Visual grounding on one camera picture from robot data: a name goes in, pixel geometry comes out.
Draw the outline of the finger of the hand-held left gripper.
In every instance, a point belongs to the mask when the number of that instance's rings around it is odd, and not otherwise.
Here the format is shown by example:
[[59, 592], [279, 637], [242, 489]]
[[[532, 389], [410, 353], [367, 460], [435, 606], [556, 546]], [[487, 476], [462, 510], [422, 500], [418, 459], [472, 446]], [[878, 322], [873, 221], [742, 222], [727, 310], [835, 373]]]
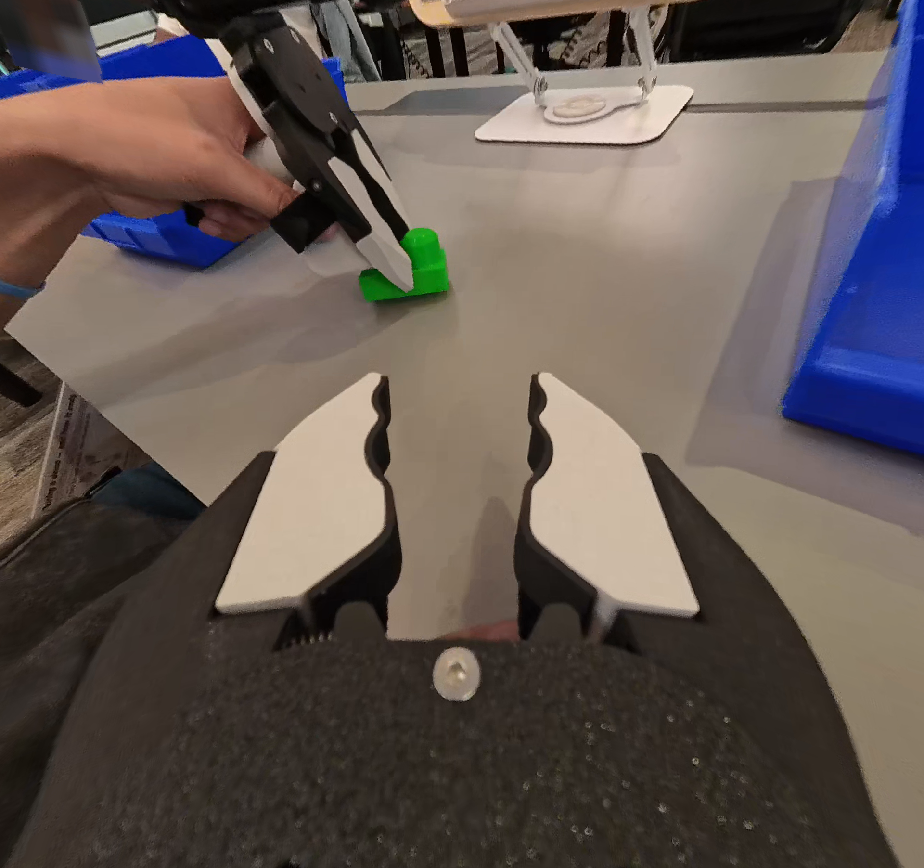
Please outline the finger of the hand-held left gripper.
[[410, 229], [405, 205], [362, 128], [353, 128], [351, 138], [358, 159], [354, 168], [364, 178], [373, 206], [391, 229], [395, 240], [401, 243]]
[[340, 224], [369, 266], [381, 272], [404, 292], [414, 287], [410, 257], [400, 245], [392, 228], [363, 183], [359, 174], [345, 161], [333, 156], [329, 169], [340, 187], [346, 191], [352, 219], [340, 217]]

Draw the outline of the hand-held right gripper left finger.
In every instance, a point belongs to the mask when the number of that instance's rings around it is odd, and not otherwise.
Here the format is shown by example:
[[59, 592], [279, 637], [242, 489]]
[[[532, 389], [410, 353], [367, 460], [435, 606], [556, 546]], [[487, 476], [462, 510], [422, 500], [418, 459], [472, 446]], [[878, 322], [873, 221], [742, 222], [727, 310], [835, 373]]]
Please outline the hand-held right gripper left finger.
[[369, 373], [319, 406], [272, 453], [214, 603], [224, 616], [296, 612], [313, 638], [368, 604], [387, 629], [401, 573], [390, 464], [390, 389]]

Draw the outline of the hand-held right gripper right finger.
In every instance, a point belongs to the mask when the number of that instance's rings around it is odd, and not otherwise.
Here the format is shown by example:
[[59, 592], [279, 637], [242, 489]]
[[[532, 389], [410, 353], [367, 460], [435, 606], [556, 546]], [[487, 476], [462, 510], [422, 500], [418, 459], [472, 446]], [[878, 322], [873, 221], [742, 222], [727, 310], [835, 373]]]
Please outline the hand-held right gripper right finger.
[[622, 612], [694, 619], [699, 600], [632, 436], [548, 372], [530, 378], [527, 421], [514, 537], [519, 637], [553, 605], [571, 608], [592, 641]]

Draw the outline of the green two-stud block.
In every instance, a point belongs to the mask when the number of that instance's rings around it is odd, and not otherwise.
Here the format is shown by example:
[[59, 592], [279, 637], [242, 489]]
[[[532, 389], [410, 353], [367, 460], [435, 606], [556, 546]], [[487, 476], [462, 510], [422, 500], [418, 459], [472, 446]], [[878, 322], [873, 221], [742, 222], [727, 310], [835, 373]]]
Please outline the green two-stud block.
[[401, 246], [410, 257], [413, 287], [404, 291], [375, 269], [359, 274], [358, 284], [367, 302], [386, 302], [411, 297], [431, 296], [449, 289], [447, 261], [442, 241], [428, 227], [411, 228], [401, 240]]

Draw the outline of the blue plastic bin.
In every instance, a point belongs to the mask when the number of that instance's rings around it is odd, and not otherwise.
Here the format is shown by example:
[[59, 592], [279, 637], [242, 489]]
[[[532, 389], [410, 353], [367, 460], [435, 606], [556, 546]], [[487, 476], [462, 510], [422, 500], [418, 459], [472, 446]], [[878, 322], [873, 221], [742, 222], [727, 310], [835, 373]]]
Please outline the blue plastic bin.
[[904, 0], [838, 176], [781, 412], [923, 453], [923, 7]]
[[[212, 45], [185, 35], [111, 53], [100, 60], [100, 69], [104, 81], [158, 77], [214, 78], [224, 75], [228, 64], [228, 59], [221, 59], [215, 54]], [[77, 83], [75, 78], [22, 69], [2, 75], [1, 98], [57, 90]], [[181, 211], [149, 218], [109, 213], [87, 224], [81, 236], [98, 239], [143, 257], [196, 269], [213, 265], [237, 247], [234, 242], [208, 236], [191, 226]]]

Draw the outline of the grey desk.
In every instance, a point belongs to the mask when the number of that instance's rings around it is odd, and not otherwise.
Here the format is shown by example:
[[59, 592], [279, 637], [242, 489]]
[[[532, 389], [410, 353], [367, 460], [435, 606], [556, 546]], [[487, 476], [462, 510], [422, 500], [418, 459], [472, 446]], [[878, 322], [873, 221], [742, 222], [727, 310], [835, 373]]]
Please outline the grey desk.
[[353, 86], [452, 288], [396, 307], [274, 237], [192, 273], [80, 238], [11, 335], [202, 501], [369, 372], [390, 379], [399, 639], [510, 617], [531, 375], [659, 455], [756, 562], [922, 866], [922, 460], [783, 420], [827, 205], [880, 53], [678, 65], [652, 144], [479, 143], [500, 76]]

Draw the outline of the person's left hand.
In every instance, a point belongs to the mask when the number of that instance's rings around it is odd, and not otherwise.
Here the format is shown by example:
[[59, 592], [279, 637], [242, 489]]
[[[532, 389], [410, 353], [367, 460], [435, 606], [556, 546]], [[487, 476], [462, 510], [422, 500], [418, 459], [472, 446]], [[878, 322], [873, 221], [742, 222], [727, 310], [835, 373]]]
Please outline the person's left hand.
[[36, 287], [95, 217], [202, 209], [248, 238], [296, 198], [245, 156], [255, 121], [227, 78], [87, 83], [2, 101], [1, 276]]

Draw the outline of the denim jacket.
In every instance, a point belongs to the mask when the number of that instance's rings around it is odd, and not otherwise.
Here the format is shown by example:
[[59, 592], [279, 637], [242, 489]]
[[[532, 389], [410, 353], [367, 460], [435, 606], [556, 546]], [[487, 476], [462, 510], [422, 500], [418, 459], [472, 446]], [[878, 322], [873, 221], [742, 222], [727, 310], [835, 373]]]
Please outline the denim jacket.
[[350, 0], [308, 2], [318, 35], [329, 57], [339, 59], [346, 83], [382, 81], [375, 57]]

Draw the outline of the person's blue jeans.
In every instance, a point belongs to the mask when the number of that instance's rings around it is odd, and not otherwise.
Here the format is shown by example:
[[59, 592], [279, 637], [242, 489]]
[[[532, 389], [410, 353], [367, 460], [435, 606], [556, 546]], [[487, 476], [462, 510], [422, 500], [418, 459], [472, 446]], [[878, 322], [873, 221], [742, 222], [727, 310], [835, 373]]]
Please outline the person's blue jeans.
[[153, 461], [122, 470], [101, 483], [90, 499], [100, 505], [183, 522], [195, 520], [206, 508], [198, 497]]

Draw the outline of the white folding stand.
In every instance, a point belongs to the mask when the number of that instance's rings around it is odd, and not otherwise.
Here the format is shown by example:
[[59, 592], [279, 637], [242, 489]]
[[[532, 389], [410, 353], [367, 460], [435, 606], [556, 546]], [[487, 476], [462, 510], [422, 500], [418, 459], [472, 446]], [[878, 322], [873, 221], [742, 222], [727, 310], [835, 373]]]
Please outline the white folding stand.
[[489, 31], [504, 57], [512, 62], [527, 94], [482, 124], [481, 143], [630, 147], [660, 139], [690, 104], [694, 90], [685, 85], [659, 85], [650, 7], [628, 13], [640, 60], [634, 86], [599, 89], [552, 89], [548, 79], [526, 56], [507, 22]]

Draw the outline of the printed paper sheet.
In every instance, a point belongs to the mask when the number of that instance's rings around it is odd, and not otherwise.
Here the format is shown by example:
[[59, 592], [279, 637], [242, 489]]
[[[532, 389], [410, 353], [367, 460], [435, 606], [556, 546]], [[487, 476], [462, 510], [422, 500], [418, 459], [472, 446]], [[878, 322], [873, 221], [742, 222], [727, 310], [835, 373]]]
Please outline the printed paper sheet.
[[33, 520], [81, 498], [114, 473], [134, 469], [149, 456], [92, 404], [62, 384], [32, 504]]

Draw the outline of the person's dark sweatshirt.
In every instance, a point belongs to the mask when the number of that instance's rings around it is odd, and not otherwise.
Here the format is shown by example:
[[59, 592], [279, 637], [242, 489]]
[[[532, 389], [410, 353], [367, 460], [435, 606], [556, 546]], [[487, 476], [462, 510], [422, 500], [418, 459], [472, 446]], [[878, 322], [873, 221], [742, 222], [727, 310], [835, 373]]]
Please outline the person's dark sweatshirt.
[[74, 693], [139, 576], [202, 505], [75, 500], [2, 546], [1, 863], [29, 819]]

